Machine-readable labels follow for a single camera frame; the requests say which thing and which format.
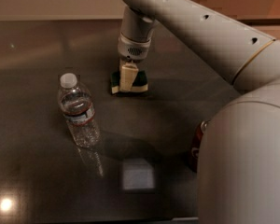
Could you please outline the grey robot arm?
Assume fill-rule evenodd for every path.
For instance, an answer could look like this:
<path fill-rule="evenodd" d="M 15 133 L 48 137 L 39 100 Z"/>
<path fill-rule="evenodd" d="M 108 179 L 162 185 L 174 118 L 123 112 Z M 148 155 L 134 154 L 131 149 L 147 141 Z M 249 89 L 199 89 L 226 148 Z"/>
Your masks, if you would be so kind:
<path fill-rule="evenodd" d="M 234 93 L 200 144 L 200 224 L 280 224 L 280 40 L 191 0 L 122 0 L 158 21 Z"/>

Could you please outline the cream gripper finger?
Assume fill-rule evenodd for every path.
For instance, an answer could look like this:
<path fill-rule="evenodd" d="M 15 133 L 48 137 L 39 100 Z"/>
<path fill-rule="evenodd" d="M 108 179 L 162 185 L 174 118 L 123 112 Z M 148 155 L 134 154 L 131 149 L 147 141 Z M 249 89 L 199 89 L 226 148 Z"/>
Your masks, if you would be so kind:
<path fill-rule="evenodd" d="M 128 92 L 137 77 L 139 69 L 133 62 L 119 61 L 119 90 Z"/>

